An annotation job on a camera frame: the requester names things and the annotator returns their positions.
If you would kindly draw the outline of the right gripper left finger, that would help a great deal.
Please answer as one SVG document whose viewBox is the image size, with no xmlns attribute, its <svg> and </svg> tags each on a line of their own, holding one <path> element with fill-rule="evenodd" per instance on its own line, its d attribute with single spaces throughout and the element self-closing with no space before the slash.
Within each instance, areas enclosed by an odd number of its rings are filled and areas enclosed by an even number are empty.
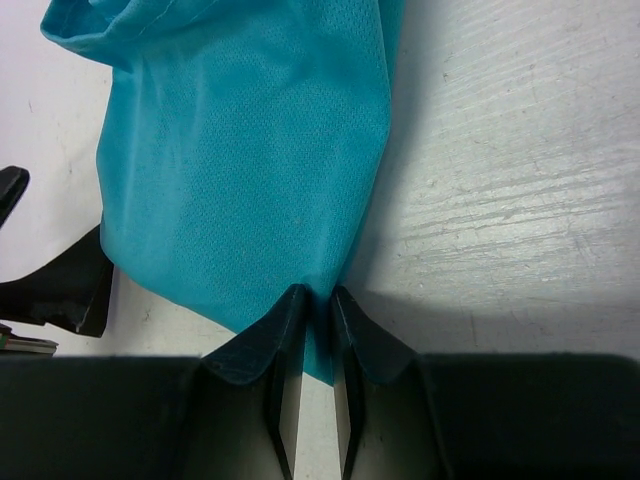
<svg viewBox="0 0 640 480">
<path fill-rule="evenodd" d="M 5 479 L 289 479 L 307 291 L 207 356 L 6 357 Z"/>
</svg>

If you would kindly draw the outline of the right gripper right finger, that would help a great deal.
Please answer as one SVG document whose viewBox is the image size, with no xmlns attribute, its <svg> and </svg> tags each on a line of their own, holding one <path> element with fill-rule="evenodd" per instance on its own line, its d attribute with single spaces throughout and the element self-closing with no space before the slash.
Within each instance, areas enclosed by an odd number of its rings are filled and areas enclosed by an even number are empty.
<svg viewBox="0 0 640 480">
<path fill-rule="evenodd" d="M 638 477 L 636 361 L 420 354 L 343 287 L 330 318 L 343 478 Z"/>
</svg>

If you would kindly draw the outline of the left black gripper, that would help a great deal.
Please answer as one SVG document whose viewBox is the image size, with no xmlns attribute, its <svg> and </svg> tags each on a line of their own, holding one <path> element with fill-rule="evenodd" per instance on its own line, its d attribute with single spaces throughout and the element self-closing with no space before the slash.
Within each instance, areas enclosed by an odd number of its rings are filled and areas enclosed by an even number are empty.
<svg viewBox="0 0 640 480">
<path fill-rule="evenodd" d="M 0 227 L 21 199 L 30 181 L 27 169 L 8 166 L 0 171 Z M 3 320 L 100 337 L 109 312 L 114 265 L 104 254 L 100 228 L 95 227 L 62 254 L 31 274 L 1 284 Z M 58 344 L 21 337 L 0 326 L 2 355 L 53 356 Z"/>
</svg>

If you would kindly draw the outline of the teal t shirt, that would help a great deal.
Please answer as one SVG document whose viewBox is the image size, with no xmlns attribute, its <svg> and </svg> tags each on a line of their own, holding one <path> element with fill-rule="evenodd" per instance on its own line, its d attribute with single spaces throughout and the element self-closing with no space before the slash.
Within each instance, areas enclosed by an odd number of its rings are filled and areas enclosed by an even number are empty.
<svg viewBox="0 0 640 480">
<path fill-rule="evenodd" d="M 305 371 L 391 127 L 400 1 L 53 1 L 41 32 L 112 69 L 101 244 L 132 280 L 233 330 L 293 284 Z"/>
</svg>

